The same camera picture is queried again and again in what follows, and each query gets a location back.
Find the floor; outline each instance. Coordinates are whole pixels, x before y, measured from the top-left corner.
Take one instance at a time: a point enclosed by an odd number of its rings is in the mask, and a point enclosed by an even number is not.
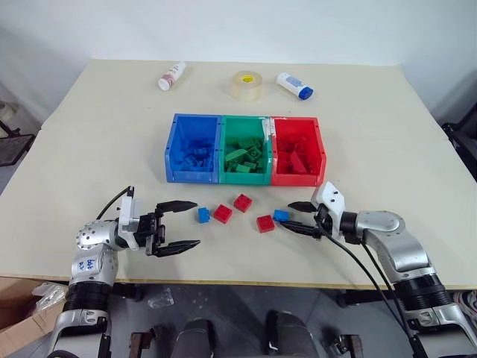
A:
[[[151,298],[161,297],[169,288],[174,304],[150,308]],[[128,357],[132,332],[144,332],[153,326],[167,327],[170,339],[184,324],[194,318],[211,320],[218,332],[216,357],[246,357],[261,354],[264,323],[268,310],[289,311],[307,323],[320,357],[335,357],[326,349],[323,333],[358,334],[366,358],[411,357],[407,339],[381,302],[339,307],[335,290],[301,289],[264,286],[145,286],[145,298],[132,302],[112,297],[113,358]],[[17,351],[10,358],[45,357],[48,337]],[[144,358],[163,357],[157,345],[144,351]]]

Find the table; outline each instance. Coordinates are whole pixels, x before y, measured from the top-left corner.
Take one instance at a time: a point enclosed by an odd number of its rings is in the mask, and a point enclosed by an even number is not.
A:
[[[163,152],[175,113],[317,116],[326,179],[347,209],[399,213],[449,289],[475,289],[477,186],[443,131],[397,67],[189,63],[168,92],[163,61],[92,60],[43,125],[0,200],[0,275],[67,280],[75,234],[131,184],[144,211],[183,199],[214,209],[240,193],[254,204],[226,225],[199,224],[197,211],[168,213],[166,240],[200,239],[157,259],[119,253],[121,282],[237,283],[366,289],[356,264],[327,240],[278,227],[260,234],[256,217],[308,200],[313,188],[166,183]],[[257,102],[229,95],[239,70],[264,78]],[[290,72],[316,89],[300,101],[274,83]],[[114,206],[106,219],[118,214]],[[309,214],[293,218],[312,222]],[[360,247],[349,245],[370,267]]]

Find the green bin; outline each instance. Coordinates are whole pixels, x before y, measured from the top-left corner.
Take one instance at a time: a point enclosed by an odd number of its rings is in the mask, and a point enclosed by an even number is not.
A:
[[[272,172],[272,149],[271,137],[265,138],[262,122],[269,121],[268,117],[256,116],[222,116],[221,144],[219,154],[219,183],[225,184],[247,184],[247,185],[270,185]],[[227,172],[229,163],[226,163],[226,156],[232,150],[241,148],[237,143],[248,140],[262,142],[262,157],[257,161],[261,168],[254,169],[254,172],[240,173]],[[245,161],[249,163],[253,158],[248,157]]]

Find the plastic bag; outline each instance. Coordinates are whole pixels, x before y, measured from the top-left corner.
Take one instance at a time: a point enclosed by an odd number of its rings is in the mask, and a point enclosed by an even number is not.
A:
[[[174,299],[172,298],[172,292],[169,287],[166,287],[158,295],[153,296],[148,299],[148,306],[150,308],[162,308],[167,306],[172,306],[174,304]]]
[[[37,302],[34,312],[44,310],[63,300],[66,296],[67,286],[57,283],[43,283],[33,290],[33,295],[42,296]]]

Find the cardboard box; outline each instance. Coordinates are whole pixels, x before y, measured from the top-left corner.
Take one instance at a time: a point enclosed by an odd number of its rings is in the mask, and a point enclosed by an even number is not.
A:
[[[31,291],[42,281],[25,278],[0,277],[0,308],[20,307],[30,302],[34,297]]]
[[[53,330],[64,301],[25,317],[36,301],[31,291],[40,284],[42,281],[0,277],[0,358]]]
[[[34,313],[23,321],[0,332],[0,358],[16,352],[53,330],[64,302]]]

